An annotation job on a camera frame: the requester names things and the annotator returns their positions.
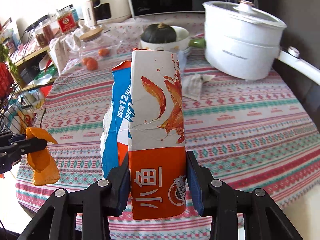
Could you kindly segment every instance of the pumpkin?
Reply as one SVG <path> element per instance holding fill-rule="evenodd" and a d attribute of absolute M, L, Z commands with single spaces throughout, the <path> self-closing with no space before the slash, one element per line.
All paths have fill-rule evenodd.
<path fill-rule="evenodd" d="M 176 41 L 177 34 L 171 26 L 156 23 L 149 25 L 140 37 L 148 43 L 169 43 Z"/>

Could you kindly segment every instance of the wooden lid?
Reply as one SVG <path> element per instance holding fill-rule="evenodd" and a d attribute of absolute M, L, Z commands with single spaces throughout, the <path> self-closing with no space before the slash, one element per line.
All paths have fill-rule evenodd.
<path fill-rule="evenodd" d="M 100 35 L 100 33 L 103 31 L 103 28 L 96 28 L 93 30 L 89 30 L 88 32 L 82 34 L 79 39 L 81 41 L 88 41 L 92 40 Z"/>

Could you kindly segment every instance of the black wire basket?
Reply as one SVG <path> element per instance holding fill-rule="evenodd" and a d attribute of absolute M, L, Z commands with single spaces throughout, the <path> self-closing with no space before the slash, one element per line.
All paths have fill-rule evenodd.
<path fill-rule="evenodd" d="M 20 87 L 13 83 L 8 87 L 0 84 L 0 90 L 6 90 L 6 96 L 0 100 L 0 131 L 25 133 L 26 128 L 33 126 L 35 107 L 27 97 L 19 96 Z"/>

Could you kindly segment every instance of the green handle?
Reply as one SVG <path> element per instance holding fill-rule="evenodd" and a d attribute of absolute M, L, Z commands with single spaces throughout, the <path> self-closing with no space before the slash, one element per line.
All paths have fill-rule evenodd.
<path fill-rule="evenodd" d="M 205 48 L 205 39 L 200 38 L 200 39 L 193 39 L 189 41 L 189 47 L 195 47 L 195 48 L 200 48 L 204 49 Z"/>

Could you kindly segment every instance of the orange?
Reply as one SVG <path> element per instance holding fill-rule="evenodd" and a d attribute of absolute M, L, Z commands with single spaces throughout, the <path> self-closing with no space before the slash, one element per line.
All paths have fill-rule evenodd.
<path fill-rule="evenodd" d="M 98 69 L 98 62 L 94 59 L 94 58 L 91 58 L 87 61 L 87 70 L 96 70 Z"/>
<path fill-rule="evenodd" d="M 92 59 L 92 57 L 84 57 L 84 58 L 82 59 L 82 64 L 83 64 L 84 66 L 86 66 L 88 60 L 90 60 L 90 59 Z"/>
<path fill-rule="evenodd" d="M 99 49 L 98 53 L 99 53 L 99 56 L 105 57 L 109 55 L 110 51 L 108 49 Z"/>

